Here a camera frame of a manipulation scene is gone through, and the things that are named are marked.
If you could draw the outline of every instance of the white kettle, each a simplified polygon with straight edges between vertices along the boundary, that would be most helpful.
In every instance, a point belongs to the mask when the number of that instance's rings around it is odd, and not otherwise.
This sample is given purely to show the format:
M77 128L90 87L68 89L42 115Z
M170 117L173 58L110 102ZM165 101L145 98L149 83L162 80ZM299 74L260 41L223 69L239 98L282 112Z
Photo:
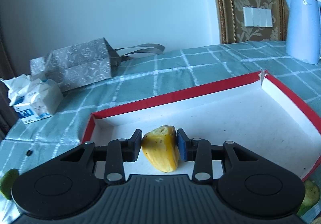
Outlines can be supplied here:
M285 0L289 8L286 52L309 64L321 54L321 0Z

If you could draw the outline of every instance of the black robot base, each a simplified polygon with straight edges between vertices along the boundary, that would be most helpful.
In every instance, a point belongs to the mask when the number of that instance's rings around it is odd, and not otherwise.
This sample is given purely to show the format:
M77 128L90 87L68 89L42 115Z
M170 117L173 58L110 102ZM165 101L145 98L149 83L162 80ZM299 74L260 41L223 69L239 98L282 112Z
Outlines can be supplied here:
M87 142L22 174L12 198L21 216L15 224L61 223L217 223L299 224L296 216L305 189L299 177L232 141L211 145L176 141L183 161L194 161L188 175L130 175L123 162L135 162L142 131L130 139L96 147ZM223 176L212 178L212 160ZM94 175L106 161L104 179Z

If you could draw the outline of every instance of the white wall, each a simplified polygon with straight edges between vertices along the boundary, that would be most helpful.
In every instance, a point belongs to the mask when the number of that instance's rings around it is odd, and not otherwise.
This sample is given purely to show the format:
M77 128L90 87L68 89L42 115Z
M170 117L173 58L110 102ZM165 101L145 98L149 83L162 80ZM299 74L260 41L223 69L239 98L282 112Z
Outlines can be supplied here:
M0 22L17 74L32 58L100 37L114 48L220 43L215 0L0 0Z

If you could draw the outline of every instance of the tissue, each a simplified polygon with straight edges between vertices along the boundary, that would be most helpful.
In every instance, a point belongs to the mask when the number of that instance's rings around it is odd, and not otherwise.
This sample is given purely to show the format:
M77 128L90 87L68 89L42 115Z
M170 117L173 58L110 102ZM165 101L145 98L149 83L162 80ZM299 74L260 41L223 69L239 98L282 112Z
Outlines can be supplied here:
M25 124L52 116L63 99L57 83L51 79L42 81L20 75L9 80L0 78L0 81L9 89L9 105Z

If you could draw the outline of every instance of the green fruit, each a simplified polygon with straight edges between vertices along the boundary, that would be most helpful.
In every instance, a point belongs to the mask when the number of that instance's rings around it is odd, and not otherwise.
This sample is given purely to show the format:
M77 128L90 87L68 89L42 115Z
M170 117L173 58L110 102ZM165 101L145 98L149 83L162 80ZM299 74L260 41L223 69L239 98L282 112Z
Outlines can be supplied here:
M301 207L297 213L299 217L305 214L309 209L311 209L320 199L320 190L314 182L306 180L304 182L305 196Z
M320 199L320 190L312 181L306 180L304 182L305 196L302 206L313 207Z
M19 172L17 169L11 169L0 179L0 194L2 194L7 200L11 199L11 188L19 177Z
M311 224L321 224L321 217L316 218Z

